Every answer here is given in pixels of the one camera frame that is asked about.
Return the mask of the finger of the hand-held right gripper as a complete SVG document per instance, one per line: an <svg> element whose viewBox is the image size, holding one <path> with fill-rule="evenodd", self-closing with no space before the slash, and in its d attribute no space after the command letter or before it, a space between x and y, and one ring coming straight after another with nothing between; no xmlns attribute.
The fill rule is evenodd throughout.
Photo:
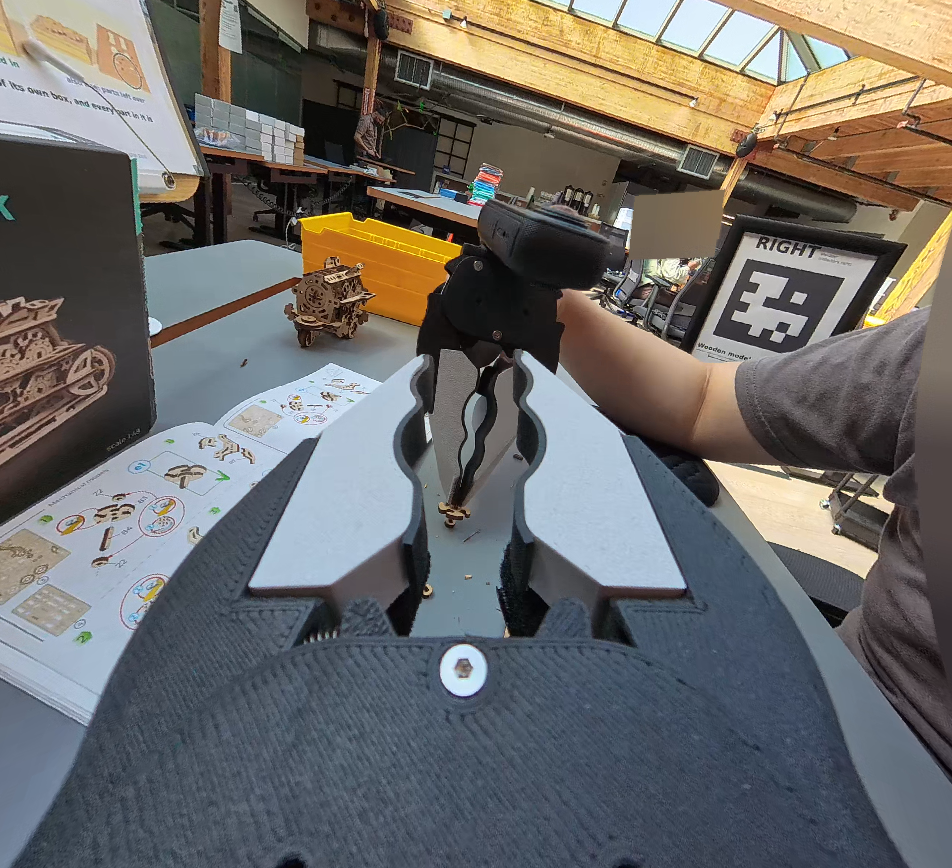
<svg viewBox="0 0 952 868"><path fill-rule="evenodd" d="M437 472L447 503L462 507L467 494L461 450L467 440L466 410L480 377L463 351L441 351L437 363L430 430Z"/></svg>
<svg viewBox="0 0 952 868"><path fill-rule="evenodd" d="M455 505L467 505L512 445L519 410L513 362L494 362L480 371L463 409L463 442L455 481Z"/></svg>

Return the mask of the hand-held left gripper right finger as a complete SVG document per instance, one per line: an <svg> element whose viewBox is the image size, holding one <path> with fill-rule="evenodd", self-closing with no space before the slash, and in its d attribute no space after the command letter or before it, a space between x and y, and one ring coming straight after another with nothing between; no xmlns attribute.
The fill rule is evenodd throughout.
<svg viewBox="0 0 952 868"><path fill-rule="evenodd" d="M512 533L497 589L506 630L531 637L561 600L598 633L618 600L685 600L684 573L623 433L526 351L514 359Z"/></svg>

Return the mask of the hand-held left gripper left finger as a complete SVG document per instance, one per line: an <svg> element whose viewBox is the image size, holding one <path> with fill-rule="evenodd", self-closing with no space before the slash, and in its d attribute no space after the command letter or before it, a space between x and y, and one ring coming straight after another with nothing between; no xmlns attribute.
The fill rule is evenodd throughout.
<svg viewBox="0 0 952 868"><path fill-rule="evenodd" d="M248 590L324 600L341 615L375 600L408 636L430 569L423 488L433 360L400 368L316 439Z"/></svg>

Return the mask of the person's right forearm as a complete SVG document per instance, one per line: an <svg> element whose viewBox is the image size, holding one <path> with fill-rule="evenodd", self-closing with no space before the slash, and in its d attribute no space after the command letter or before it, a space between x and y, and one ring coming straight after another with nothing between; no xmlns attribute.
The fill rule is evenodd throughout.
<svg viewBox="0 0 952 868"><path fill-rule="evenodd" d="M557 303L560 362L614 422L704 460L773 464L740 409L736 363L704 363L580 291Z"/></svg>

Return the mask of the assembled wooden model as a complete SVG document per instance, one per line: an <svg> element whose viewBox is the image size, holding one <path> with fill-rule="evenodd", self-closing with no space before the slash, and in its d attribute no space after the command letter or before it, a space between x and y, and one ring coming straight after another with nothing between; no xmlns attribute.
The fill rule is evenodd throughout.
<svg viewBox="0 0 952 868"><path fill-rule="evenodd" d="M294 300L284 314L301 348L310 347L321 333L350 340L368 322L366 307L376 294L363 285L363 268L363 263L349 266L331 256L323 268L308 272L292 288Z"/></svg>

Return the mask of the black model kit box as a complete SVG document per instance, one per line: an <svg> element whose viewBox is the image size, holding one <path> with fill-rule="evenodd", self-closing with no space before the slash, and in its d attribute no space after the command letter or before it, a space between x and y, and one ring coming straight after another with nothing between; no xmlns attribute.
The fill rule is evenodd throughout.
<svg viewBox="0 0 952 868"><path fill-rule="evenodd" d="M131 160L51 129L1 142L1 520L157 417Z"/></svg>

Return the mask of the black textured pad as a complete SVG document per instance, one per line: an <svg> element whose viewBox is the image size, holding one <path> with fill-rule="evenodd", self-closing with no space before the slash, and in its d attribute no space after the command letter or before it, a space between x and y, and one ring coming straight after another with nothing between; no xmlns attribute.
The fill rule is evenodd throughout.
<svg viewBox="0 0 952 868"><path fill-rule="evenodd" d="M652 450L664 466L706 507L720 498L720 481L708 464L699 457L670 446L653 446Z"/></svg>

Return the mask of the grey topped table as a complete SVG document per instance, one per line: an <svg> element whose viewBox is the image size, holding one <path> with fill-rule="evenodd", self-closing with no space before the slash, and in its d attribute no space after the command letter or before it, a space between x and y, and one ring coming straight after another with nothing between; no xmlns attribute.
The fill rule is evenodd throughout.
<svg viewBox="0 0 952 868"><path fill-rule="evenodd" d="M366 194L385 207L396 208L413 222L431 229L432 236L457 244L477 243L482 208L467 202L408 188L370 185Z"/></svg>

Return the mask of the yellow plastic bin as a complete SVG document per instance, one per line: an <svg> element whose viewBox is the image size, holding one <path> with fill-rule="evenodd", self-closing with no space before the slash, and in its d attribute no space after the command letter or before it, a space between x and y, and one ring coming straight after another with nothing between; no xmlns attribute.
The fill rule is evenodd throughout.
<svg viewBox="0 0 952 868"><path fill-rule="evenodd" d="M303 271L336 256L345 265L363 264L362 281L376 297L367 309L377 316L420 327L427 300L447 277L446 265L461 253L458 244L367 219L349 212L303 218Z"/></svg>

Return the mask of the open instruction booklet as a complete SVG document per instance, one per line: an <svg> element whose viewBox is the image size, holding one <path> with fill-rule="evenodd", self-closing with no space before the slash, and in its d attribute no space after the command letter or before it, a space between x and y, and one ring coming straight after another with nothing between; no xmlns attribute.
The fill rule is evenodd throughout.
<svg viewBox="0 0 952 868"><path fill-rule="evenodd" d="M186 557L292 449L380 383L330 363L109 458L2 527L2 679L88 725Z"/></svg>

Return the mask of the black office chair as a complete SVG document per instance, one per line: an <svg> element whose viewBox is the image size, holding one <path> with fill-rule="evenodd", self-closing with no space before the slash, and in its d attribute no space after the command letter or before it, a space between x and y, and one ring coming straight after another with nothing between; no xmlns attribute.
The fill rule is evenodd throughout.
<svg viewBox="0 0 952 868"><path fill-rule="evenodd" d="M770 547L831 627L839 627L860 605L863 577L782 544L770 542Z"/></svg>

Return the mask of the wooden desk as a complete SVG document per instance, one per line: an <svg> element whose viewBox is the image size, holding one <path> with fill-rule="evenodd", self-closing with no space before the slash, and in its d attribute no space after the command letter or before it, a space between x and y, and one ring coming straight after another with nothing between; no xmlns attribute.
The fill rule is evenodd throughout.
<svg viewBox="0 0 952 868"><path fill-rule="evenodd" d="M300 243L291 228L303 217L320 215L337 199L353 204L359 189L391 184L391 176L362 168L339 165L323 159L305 158L303 165L288 165L263 156L220 146L199 145L205 157L207 176L192 201L196 246L227 243L229 237L228 184L244 186L270 214L270 226L255 221L250 231L270 239Z"/></svg>

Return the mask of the black rolling cart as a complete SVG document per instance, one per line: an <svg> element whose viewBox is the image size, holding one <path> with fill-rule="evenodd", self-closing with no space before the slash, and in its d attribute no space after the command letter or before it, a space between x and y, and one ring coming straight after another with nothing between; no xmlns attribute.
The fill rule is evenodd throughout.
<svg viewBox="0 0 952 868"><path fill-rule="evenodd" d="M878 479L876 474L847 473L821 503L830 513L834 535L861 544L874 553L879 552L891 514L866 501L874 497Z"/></svg>

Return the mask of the black framed marker sign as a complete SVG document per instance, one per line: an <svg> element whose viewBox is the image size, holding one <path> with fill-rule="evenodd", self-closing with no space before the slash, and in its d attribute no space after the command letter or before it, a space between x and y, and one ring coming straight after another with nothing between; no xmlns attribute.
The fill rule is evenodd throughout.
<svg viewBox="0 0 952 868"><path fill-rule="evenodd" d="M740 363L854 331L905 251L862 232L737 215L679 348Z"/></svg>

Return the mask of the stack of white boxes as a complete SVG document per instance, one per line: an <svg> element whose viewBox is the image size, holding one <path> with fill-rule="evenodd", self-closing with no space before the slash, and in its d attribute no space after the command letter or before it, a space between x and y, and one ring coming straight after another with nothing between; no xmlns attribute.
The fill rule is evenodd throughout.
<svg viewBox="0 0 952 868"><path fill-rule="evenodd" d="M201 146L261 157L282 166L303 167L303 126L232 103L194 95L193 131Z"/></svg>

